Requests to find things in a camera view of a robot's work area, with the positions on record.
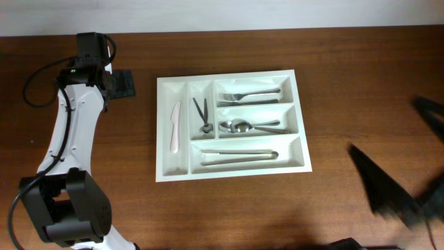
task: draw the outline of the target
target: wood grain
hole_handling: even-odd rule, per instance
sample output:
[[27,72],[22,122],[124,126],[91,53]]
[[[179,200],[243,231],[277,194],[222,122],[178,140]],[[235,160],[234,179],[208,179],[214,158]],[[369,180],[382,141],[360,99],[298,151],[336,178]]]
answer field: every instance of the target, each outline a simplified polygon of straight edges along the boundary
[[[131,69],[137,96],[99,117],[92,175],[111,200],[113,224],[142,249],[296,249],[353,237],[362,245],[431,249],[424,226],[374,216],[347,155],[355,143],[411,194],[444,169],[444,146],[409,104],[444,103],[442,26],[321,28],[111,35],[113,67]],[[76,54],[74,36],[0,38],[0,249],[19,179],[43,159],[56,106],[22,101],[26,78]],[[312,173],[155,182],[156,78],[295,69]],[[36,79],[34,91],[58,69]],[[40,242],[20,204],[26,249]],[[438,248],[444,226],[433,223]]]

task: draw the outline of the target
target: metal fork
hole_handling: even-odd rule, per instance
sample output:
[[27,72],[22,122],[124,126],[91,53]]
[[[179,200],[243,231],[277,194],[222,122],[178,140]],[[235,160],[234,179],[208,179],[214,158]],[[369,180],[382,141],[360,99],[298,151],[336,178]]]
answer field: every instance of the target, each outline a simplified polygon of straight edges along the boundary
[[233,106],[243,106],[243,105],[258,105],[258,104],[272,104],[278,103],[279,100],[272,99],[266,101],[247,101],[247,102],[235,102],[235,101],[218,101],[217,107],[233,107]]
[[262,91],[256,91],[256,92],[249,92],[249,93],[243,93],[243,94],[222,94],[222,97],[224,100],[227,101],[240,101],[242,98],[250,95],[264,95],[264,94],[277,94],[280,93],[280,88],[275,88],[272,90],[262,90]]

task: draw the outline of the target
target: utensil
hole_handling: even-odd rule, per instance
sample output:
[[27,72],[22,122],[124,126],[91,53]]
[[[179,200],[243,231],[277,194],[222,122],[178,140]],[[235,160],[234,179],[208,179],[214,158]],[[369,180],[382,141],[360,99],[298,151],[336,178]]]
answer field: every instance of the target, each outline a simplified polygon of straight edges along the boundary
[[171,113],[171,121],[173,122],[173,135],[171,136],[171,145],[169,150],[173,153],[179,151],[179,115],[180,115],[180,101],[178,101]]
[[243,94],[222,94],[222,97],[224,100],[227,100],[227,101],[240,101],[242,98],[244,98],[246,96],[258,96],[258,95],[277,94],[277,93],[280,93],[280,88],[275,88],[272,90],[249,92],[249,93],[243,93]]
[[200,118],[203,120],[203,127],[200,128],[204,133],[209,133],[213,131],[213,124],[208,123],[208,107],[207,107],[207,99],[203,99],[203,114],[202,110],[200,110],[199,105],[197,104],[196,99],[193,97],[194,105],[196,105],[197,111],[199,112]]
[[[231,129],[231,124],[232,124],[232,121],[220,122],[219,123],[219,130],[226,132],[226,133],[235,133],[236,131],[233,131]],[[262,122],[262,123],[251,124],[251,125],[252,126],[277,126],[279,124],[280,124],[279,120],[273,120],[271,122]]]
[[[214,154],[232,154],[232,155],[256,155],[256,157],[238,158],[228,160],[215,160],[212,162],[202,162],[202,166],[220,165],[228,163],[244,163],[258,160],[274,160],[279,156],[276,151],[218,151],[218,150],[202,150],[202,153],[214,153]],[[268,155],[267,158],[257,157],[257,155]]]
[[251,125],[249,122],[245,121],[245,120],[234,120],[231,123],[231,130],[238,132],[238,133],[245,133],[245,132],[249,132],[249,130],[251,129],[257,129],[260,131],[266,131],[266,132],[271,132],[271,133],[281,133],[281,134],[288,134],[291,131],[287,130],[287,129],[278,129],[278,128],[262,128],[262,127],[257,127],[257,126],[253,126]]
[[279,100],[271,99],[266,101],[246,101],[246,102],[236,102],[236,101],[218,101],[218,107],[233,107],[233,106],[243,106],[243,105],[259,105],[259,104],[272,104],[278,103]]

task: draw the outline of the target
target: white wall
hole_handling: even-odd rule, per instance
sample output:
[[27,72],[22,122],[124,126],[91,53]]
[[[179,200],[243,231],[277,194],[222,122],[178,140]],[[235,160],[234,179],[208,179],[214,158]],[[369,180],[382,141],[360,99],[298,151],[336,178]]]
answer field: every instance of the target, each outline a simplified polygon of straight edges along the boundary
[[0,0],[0,36],[444,24],[444,0]]

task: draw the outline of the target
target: white cutlery tray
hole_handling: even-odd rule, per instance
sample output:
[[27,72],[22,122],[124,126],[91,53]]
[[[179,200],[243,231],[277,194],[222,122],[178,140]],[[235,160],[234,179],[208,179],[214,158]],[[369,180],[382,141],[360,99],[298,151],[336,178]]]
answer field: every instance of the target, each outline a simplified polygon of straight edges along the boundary
[[[217,107],[222,94],[242,94],[280,88],[279,94],[244,97],[244,101],[278,99],[278,103],[251,106]],[[203,121],[193,97],[204,112],[207,99],[208,122],[213,131],[200,130]],[[179,150],[170,151],[173,123],[171,113],[180,101]],[[235,118],[251,124],[280,120],[278,126],[290,134],[275,134],[258,130],[246,133],[224,133],[219,123]],[[293,70],[184,76],[157,79],[157,145],[156,181],[182,181],[202,178],[250,176],[311,172],[311,162],[300,109],[298,89]],[[204,166],[201,163],[251,156],[204,154],[201,150],[271,150],[279,153],[273,160],[237,162]]]

